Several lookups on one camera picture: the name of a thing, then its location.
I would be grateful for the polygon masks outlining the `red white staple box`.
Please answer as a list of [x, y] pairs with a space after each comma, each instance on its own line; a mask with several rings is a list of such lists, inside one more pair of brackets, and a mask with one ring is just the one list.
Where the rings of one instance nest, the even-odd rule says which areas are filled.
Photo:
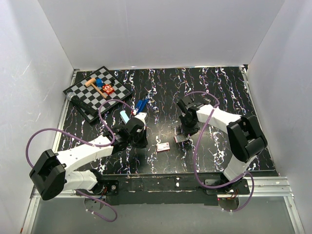
[[156, 145], [156, 151], [157, 152], [163, 152], [163, 151], [167, 151], [170, 150], [170, 144], [168, 142], [165, 143], [160, 143]]

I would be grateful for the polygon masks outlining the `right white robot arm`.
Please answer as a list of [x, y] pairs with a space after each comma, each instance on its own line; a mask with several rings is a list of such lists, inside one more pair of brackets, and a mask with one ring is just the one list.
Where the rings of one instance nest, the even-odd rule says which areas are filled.
[[205, 185], [194, 172], [196, 180], [206, 189], [219, 189], [227, 194], [238, 188], [238, 182], [246, 173], [250, 163], [267, 147], [268, 142], [261, 130], [257, 117], [253, 115], [236, 115], [220, 110], [216, 105], [195, 102], [191, 97], [184, 97], [177, 103], [182, 114], [182, 134], [192, 136], [200, 132], [196, 147], [199, 146], [204, 127], [211, 125], [228, 135], [232, 157], [220, 177], [219, 184]]

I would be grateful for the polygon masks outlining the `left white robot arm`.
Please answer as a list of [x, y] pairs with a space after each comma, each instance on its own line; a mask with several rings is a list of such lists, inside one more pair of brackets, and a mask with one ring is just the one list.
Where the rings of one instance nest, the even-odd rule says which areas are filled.
[[112, 133], [70, 150], [44, 151], [30, 172], [30, 178], [43, 200], [50, 200], [66, 190], [84, 189], [93, 195], [103, 191], [101, 175], [95, 170], [79, 172], [78, 168], [99, 158], [126, 150], [128, 146], [145, 148], [146, 113], [130, 118], [124, 126]]

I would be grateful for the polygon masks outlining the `light blue stapler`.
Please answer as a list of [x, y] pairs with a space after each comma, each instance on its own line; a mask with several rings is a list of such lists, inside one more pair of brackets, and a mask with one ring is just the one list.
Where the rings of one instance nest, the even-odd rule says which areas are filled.
[[122, 121], [124, 122], [124, 124], [127, 124], [128, 121], [130, 120], [130, 117], [126, 114], [124, 110], [120, 112], [120, 117]]

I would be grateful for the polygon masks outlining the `staple box tray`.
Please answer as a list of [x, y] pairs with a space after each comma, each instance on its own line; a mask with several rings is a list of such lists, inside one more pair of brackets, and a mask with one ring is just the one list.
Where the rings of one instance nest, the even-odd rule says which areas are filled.
[[182, 143], [182, 142], [189, 141], [190, 138], [185, 135], [176, 135], [174, 136], [174, 140], [175, 140], [175, 143]]

